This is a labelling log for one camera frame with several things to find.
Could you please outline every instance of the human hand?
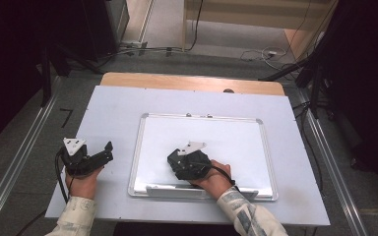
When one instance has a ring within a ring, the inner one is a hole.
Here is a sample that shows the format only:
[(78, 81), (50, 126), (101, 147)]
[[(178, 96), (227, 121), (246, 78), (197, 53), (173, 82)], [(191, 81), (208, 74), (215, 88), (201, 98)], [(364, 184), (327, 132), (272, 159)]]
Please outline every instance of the human hand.
[(96, 193), (96, 178), (103, 168), (102, 166), (96, 169), (86, 177), (73, 178), (66, 172), (66, 186), (69, 188), (70, 196), (93, 200)]
[[(231, 166), (221, 164), (215, 160), (211, 160), (211, 164), (216, 166), (223, 171), (225, 171), (228, 176), (231, 176)], [(232, 185), (229, 183), (228, 179), (219, 173), (216, 169), (211, 168), (207, 176), (202, 179), (191, 180), (189, 183), (197, 185), (208, 192), (214, 199), (218, 199), (227, 189), (231, 188)]]

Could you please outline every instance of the whiteboard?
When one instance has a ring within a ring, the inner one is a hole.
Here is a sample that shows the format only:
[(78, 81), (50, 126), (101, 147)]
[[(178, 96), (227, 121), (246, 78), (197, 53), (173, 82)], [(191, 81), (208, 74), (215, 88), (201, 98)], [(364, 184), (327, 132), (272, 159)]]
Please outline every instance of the whiteboard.
[(240, 192), (253, 201), (278, 198), (265, 125), (257, 118), (211, 115), (149, 114), (142, 116), (128, 193), (134, 197), (207, 199), (202, 189), (178, 180), (167, 157), (189, 142), (209, 159), (231, 166)]

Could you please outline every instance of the sleeve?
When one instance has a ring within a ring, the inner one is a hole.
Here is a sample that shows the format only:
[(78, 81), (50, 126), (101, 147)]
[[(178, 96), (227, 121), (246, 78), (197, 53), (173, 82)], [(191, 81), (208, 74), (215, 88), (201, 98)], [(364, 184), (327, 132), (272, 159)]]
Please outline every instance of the sleeve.
[(267, 209), (250, 204), (234, 187), (225, 191), (217, 204), (240, 235), (287, 235), (284, 227)]
[(57, 220), (57, 226), (46, 236), (90, 235), (95, 213), (95, 201), (72, 197)]

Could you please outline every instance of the metal frame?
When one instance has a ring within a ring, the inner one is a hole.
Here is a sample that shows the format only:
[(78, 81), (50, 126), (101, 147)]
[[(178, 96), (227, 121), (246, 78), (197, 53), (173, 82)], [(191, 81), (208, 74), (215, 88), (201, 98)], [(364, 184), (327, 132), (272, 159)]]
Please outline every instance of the metal frame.
[(12, 188), (17, 182), (18, 176), (23, 170), (23, 167), (30, 155), (32, 147), (35, 144), (35, 141), (38, 135), (40, 134), (41, 129), (43, 125), (45, 124), (45, 121), (48, 118), (48, 115), (51, 112), (51, 109), (59, 94), (61, 84), (62, 83), (61, 83), (60, 77), (56, 77), (53, 83), (54, 94), (51, 96), (47, 105), (39, 109), (38, 114), (36, 115), (29, 129), (29, 132), (24, 138), (20, 148), (15, 154), (10, 166), (8, 167), (7, 171), (5, 172), (4, 177), (2, 178), (0, 182), (0, 211), (3, 208), (5, 202), (7, 201)]
[[(299, 97), (301, 99), (301, 102), (309, 101), (308, 94), (306, 93), (306, 88), (299, 90)], [(360, 217), (351, 193), (348, 190), (343, 174), (336, 163), (333, 153), (331, 152), (330, 146), (321, 128), (319, 120), (315, 120), (312, 113), (310, 112), (308, 112), (307, 115), (309, 125), (311, 126), (312, 132), (315, 136), (318, 147), (327, 166), (328, 173), (330, 174), (330, 177), (333, 181), (337, 196), (339, 197), (340, 203), (342, 204), (352, 235), (369, 235)]]

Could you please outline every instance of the metal bracket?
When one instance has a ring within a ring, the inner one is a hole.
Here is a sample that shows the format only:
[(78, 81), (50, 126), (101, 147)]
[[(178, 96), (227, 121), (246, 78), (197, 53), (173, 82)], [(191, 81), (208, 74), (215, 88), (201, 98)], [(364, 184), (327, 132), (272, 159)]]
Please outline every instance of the metal bracket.
[(83, 139), (63, 139), (64, 146), (70, 156), (76, 154), (78, 150), (85, 144), (86, 140)]
[(207, 144), (205, 143), (189, 142), (189, 144), (187, 144), (182, 150), (180, 150), (177, 155), (187, 155), (206, 146)]

